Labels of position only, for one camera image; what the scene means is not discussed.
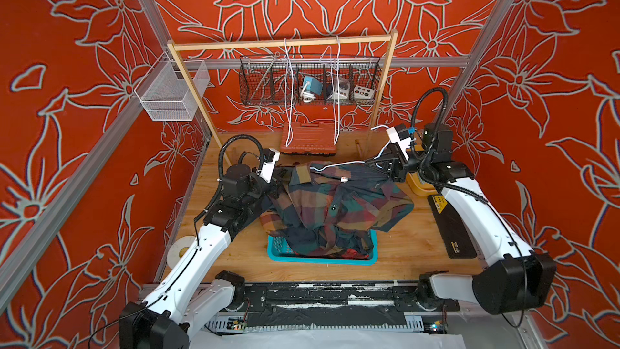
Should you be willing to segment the dark plaid shirt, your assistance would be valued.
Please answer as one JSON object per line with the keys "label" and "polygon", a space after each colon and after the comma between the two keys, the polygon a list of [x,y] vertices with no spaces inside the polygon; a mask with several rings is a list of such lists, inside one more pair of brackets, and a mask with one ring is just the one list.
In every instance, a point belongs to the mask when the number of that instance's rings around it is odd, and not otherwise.
{"label": "dark plaid shirt", "polygon": [[389,232],[414,209],[389,177],[361,164],[280,166],[274,180],[276,194],[259,220],[295,255],[368,259],[371,232]]}

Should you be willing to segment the white wire hanger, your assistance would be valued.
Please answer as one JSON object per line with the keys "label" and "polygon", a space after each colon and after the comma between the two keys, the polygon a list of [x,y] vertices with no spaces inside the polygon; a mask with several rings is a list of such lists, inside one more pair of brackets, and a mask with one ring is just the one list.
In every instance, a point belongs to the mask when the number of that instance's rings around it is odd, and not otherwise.
{"label": "white wire hanger", "polygon": [[293,108],[295,106],[295,71],[293,69],[286,39],[284,39],[284,53],[287,66],[287,80],[285,84],[288,85],[287,102],[285,103],[285,108],[287,108],[287,136],[285,141],[285,147],[288,148],[289,145],[292,143],[292,140],[294,139],[292,114]]}

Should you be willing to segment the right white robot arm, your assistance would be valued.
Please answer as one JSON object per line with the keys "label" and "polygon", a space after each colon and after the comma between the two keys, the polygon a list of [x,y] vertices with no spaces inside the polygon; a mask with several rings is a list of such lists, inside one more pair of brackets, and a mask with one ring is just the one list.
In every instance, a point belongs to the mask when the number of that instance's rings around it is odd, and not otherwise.
{"label": "right white robot arm", "polygon": [[523,240],[484,195],[469,167],[452,158],[448,126],[441,121],[427,124],[420,150],[415,148],[415,132],[413,122],[387,128],[386,150],[366,165],[397,182],[417,173],[434,187],[461,219],[484,268],[474,276],[440,271],[422,275],[414,296],[418,305],[435,310],[447,300],[465,301],[491,315],[542,307],[552,289],[555,261]]}

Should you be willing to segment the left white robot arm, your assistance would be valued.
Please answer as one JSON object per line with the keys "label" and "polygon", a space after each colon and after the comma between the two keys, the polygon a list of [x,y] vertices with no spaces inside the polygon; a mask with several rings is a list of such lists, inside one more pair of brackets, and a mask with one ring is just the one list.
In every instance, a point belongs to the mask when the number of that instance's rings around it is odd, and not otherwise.
{"label": "left white robot arm", "polygon": [[[258,167],[239,161],[224,167],[227,148],[247,140],[256,145]],[[218,155],[218,186],[209,204],[195,218],[195,240],[167,277],[142,301],[130,302],[119,316],[122,348],[188,348],[192,339],[222,309],[240,308],[245,302],[245,280],[222,271],[199,290],[220,255],[237,235],[258,219],[277,191],[273,179],[278,150],[265,148],[247,134],[234,136]]]}

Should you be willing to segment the yellow plastic tray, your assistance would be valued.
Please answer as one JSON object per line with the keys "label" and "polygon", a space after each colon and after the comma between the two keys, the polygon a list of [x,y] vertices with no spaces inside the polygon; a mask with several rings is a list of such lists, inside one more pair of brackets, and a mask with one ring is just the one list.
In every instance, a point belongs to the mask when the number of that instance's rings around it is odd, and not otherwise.
{"label": "yellow plastic tray", "polygon": [[408,173],[405,182],[417,196],[428,197],[438,193],[436,188],[432,184],[422,180],[417,172]]}

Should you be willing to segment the teal plastic basket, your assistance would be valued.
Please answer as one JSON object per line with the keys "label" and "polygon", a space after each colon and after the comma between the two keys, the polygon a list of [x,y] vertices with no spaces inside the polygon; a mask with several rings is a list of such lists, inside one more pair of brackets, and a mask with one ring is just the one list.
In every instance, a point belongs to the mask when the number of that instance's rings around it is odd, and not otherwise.
{"label": "teal plastic basket", "polygon": [[289,247],[285,238],[273,238],[271,236],[268,237],[267,254],[271,260],[280,263],[333,264],[367,267],[375,264],[379,258],[376,231],[372,230],[369,236],[374,244],[374,249],[367,259],[333,259],[297,255],[292,248]]}

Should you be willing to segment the red tool case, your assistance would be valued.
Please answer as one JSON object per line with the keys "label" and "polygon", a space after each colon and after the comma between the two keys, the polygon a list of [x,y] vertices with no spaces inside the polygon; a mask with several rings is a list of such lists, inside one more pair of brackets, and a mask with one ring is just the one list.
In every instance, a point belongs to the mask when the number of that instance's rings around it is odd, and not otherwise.
{"label": "red tool case", "polygon": [[294,121],[291,129],[288,129],[288,126],[284,128],[280,152],[287,155],[334,156],[337,153],[334,129],[333,122]]}

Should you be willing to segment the white button box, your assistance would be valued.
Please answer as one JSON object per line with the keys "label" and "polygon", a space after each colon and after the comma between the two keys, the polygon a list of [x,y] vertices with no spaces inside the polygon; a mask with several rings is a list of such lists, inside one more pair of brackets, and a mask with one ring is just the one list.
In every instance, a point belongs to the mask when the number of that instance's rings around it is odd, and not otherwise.
{"label": "white button box", "polygon": [[353,100],[358,103],[371,103],[375,100],[376,90],[356,85],[353,89]]}

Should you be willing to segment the black box with label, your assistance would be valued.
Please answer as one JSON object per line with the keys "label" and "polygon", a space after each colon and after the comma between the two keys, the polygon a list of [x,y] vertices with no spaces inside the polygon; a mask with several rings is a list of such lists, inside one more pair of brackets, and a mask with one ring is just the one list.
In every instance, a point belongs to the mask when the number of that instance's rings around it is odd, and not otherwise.
{"label": "black box with label", "polygon": [[442,195],[427,197],[450,259],[475,259],[476,249],[460,215]]}

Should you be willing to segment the white tape roll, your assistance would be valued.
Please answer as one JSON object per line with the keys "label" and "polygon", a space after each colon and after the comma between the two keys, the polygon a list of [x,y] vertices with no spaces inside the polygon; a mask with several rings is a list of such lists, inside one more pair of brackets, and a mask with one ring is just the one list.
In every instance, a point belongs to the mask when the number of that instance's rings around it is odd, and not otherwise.
{"label": "white tape roll", "polygon": [[192,245],[195,242],[195,239],[195,236],[185,236],[178,239],[172,244],[166,254],[166,263],[170,269],[174,268],[179,263],[181,258],[185,255],[185,253],[187,253],[187,251],[191,249]]}

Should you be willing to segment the wooden clothes rack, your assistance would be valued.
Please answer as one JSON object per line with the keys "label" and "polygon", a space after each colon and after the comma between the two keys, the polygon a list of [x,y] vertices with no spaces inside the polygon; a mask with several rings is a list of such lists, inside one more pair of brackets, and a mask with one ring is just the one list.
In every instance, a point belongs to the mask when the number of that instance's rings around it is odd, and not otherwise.
{"label": "wooden clothes rack", "polygon": [[217,147],[221,150],[223,143],[217,133],[216,126],[214,125],[210,114],[207,112],[203,98],[197,91],[197,87],[193,78],[190,76],[189,71],[185,65],[185,61],[181,56],[181,52],[190,51],[202,51],[202,50],[227,50],[227,49],[249,49],[249,48],[293,48],[303,46],[322,46],[322,45],[352,45],[362,43],[379,43],[386,42],[387,50],[384,54],[384,65],[379,80],[379,87],[376,91],[375,101],[373,103],[373,109],[371,113],[371,120],[369,127],[375,127],[379,116],[379,108],[384,96],[384,88],[387,83],[389,71],[391,69],[392,60],[394,58],[394,52],[397,45],[397,39],[399,32],[394,29],[389,34],[384,35],[371,35],[371,36],[359,36],[359,37],[322,37],[322,38],[309,38],[309,39],[296,39],[296,40],[252,40],[252,41],[237,41],[237,42],[214,42],[214,43],[188,43],[188,44],[176,44],[173,40],[168,40],[166,43],[167,51],[171,54],[174,62],[179,68],[182,77],[184,78],[189,92],[196,102],[200,114],[206,121],[207,126],[212,134],[212,141],[216,143]]}

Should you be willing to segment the white switch box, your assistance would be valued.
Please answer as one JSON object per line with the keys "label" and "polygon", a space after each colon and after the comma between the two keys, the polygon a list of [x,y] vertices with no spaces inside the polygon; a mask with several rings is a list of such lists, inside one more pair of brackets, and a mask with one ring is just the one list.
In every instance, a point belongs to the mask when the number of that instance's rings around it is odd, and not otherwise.
{"label": "white switch box", "polygon": [[350,97],[350,82],[344,78],[337,78],[326,88],[326,98],[332,101],[347,101]]}

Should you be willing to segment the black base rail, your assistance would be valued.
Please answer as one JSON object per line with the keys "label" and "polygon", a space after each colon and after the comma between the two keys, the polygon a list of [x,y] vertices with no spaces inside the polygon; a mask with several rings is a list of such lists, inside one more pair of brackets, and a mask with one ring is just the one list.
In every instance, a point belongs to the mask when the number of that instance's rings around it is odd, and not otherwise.
{"label": "black base rail", "polygon": [[254,282],[236,309],[248,328],[432,331],[457,301],[423,305],[416,281]]}

